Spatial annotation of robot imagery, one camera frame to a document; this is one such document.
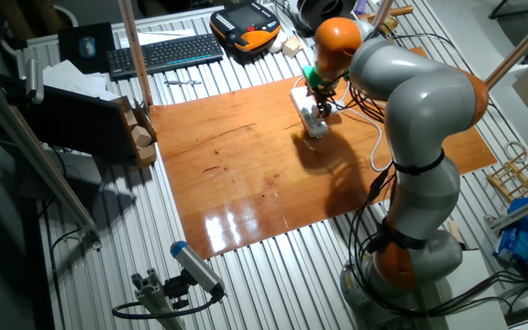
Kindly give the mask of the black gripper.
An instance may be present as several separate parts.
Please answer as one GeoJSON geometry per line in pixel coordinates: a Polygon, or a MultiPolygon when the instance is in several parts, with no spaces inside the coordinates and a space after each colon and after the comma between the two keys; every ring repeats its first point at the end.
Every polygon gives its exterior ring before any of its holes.
{"type": "Polygon", "coordinates": [[[317,85],[311,88],[311,95],[315,100],[313,114],[322,116],[322,118],[329,117],[332,114],[333,106],[328,101],[335,95],[335,87],[332,85],[317,85]]]}

